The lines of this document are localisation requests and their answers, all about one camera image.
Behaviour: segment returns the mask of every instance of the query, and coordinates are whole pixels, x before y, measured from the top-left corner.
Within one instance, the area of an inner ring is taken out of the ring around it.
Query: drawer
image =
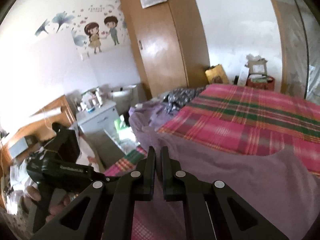
[[[103,132],[104,129],[112,129],[115,126],[114,121],[118,118],[119,115],[117,110],[115,107],[113,107],[97,115],[93,119],[81,124],[80,127],[85,134],[93,134],[101,130]]]

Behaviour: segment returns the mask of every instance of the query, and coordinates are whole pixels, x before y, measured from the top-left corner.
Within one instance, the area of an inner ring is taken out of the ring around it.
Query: bed
[[[303,238],[320,211],[319,106],[213,84],[178,113],[164,109],[147,102],[130,117],[142,148],[153,146],[158,163],[168,146],[183,170],[225,181],[290,240]],[[158,178],[154,201],[136,203],[134,217],[145,239],[184,239],[182,205],[164,203]]]

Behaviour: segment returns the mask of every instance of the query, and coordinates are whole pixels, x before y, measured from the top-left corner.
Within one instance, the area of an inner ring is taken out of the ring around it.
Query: bottle
[[[98,102],[99,102],[99,107],[102,106],[102,104],[103,104],[102,95],[103,95],[103,94],[102,94],[102,92],[100,91],[100,88],[97,87],[97,89],[96,89],[96,97],[97,97]]]
[[[87,108],[87,105],[86,105],[86,103],[84,103],[84,102],[80,102],[80,106],[81,106],[81,108],[82,108],[82,111],[84,111],[86,108]]]
[[[77,103],[77,110],[78,110],[78,112],[82,112],[82,107],[79,103]]]

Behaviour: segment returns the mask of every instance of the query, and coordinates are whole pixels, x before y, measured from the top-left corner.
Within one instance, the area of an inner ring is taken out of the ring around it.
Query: purple blanket
[[[160,149],[168,146],[170,157],[178,160],[183,170],[199,180],[223,180],[290,240],[303,238],[320,211],[320,180],[307,171],[292,149],[270,156],[232,155],[174,135],[158,134],[155,128],[165,120],[161,110],[156,114],[153,107],[159,105],[134,111],[130,124],[145,150],[155,148],[157,172]],[[137,202],[135,214],[157,240],[186,238],[182,203],[165,202],[157,178],[153,201]]]
[[[153,127],[156,131],[178,113],[177,111],[172,111],[168,114],[165,110],[167,105],[168,103],[162,103],[159,101],[147,101],[142,104],[141,108],[131,107],[129,115],[132,116],[135,113],[142,114],[145,123],[147,123],[148,126]]]

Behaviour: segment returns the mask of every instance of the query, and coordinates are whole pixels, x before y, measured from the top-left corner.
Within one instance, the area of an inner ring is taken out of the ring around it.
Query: wooden bed frame
[[[43,107],[35,114],[40,114],[42,112],[46,112],[58,107],[61,107],[61,114],[46,118],[45,120],[42,119],[40,121],[28,124],[20,128],[18,132],[16,132],[7,142],[5,142],[0,152],[0,160],[1,160],[0,177],[2,177],[3,175],[7,175],[10,172],[12,158],[9,154],[8,149],[11,146],[13,146],[22,137],[26,135],[34,135],[38,139],[38,141],[48,140],[55,136],[55,132],[52,129],[50,129],[53,122],[59,122],[66,127],[69,127],[75,122],[76,119],[71,111],[71,108],[67,102],[67,98],[65,95],[52,101],[50,104]],[[0,206],[4,208],[4,203],[2,198],[0,198]]]

